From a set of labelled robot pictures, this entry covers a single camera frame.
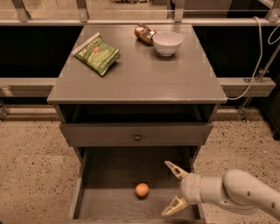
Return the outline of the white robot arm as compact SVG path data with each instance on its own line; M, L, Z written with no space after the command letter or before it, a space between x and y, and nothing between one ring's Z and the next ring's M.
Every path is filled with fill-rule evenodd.
M257 209L280 220L280 192L242 170L209 177L184 171L170 161L164 162L180 180L181 198L176 196L162 216L173 215L188 205L214 204L236 214L252 215Z

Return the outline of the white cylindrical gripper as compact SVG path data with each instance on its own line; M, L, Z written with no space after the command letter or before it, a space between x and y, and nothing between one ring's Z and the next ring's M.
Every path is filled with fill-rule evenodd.
M162 211L162 216L171 216L183 209L189 204L199 204L202 202L200 194L201 176L188 173L171 161L165 160L164 163L171 170L177 179L182 179L180 182L180 192L183 198L175 196L170 204Z

